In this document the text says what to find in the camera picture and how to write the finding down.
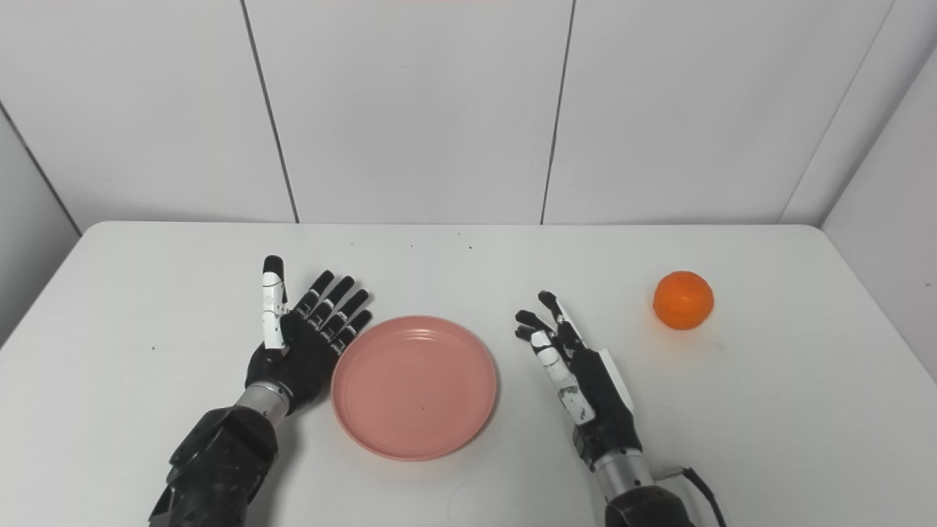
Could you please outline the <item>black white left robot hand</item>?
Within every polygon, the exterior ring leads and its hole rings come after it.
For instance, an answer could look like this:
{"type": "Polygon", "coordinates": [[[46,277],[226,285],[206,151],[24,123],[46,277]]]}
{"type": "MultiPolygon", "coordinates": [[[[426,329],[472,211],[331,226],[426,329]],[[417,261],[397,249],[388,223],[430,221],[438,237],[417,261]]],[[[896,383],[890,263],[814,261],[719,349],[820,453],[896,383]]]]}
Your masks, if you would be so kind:
{"type": "Polygon", "coordinates": [[[307,406],[332,379],[349,345],[372,320],[370,294],[352,276],[322,272],[293,307],[285,266],[268,255],[262,268],[262,343],[252,354],[245,386],[265,386],[288,401],[288,414],[307,406]]]}

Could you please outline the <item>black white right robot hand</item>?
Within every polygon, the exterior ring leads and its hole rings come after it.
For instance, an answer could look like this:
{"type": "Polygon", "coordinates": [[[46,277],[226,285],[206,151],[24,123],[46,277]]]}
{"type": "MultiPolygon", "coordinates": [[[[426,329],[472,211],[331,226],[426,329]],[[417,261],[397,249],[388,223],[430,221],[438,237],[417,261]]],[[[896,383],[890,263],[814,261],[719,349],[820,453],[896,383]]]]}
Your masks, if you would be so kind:
{"type": "Polygon", "coordinates": [[[596,471],[606,455],[643,451],[635,415],[609,355],[586,346],[552,291],[539,291],[538,299],[553,320],[548,323],[530,310],[519,310],[515,336],[529,344],[571,416],[578,456],[589,470],[596,471]]]}

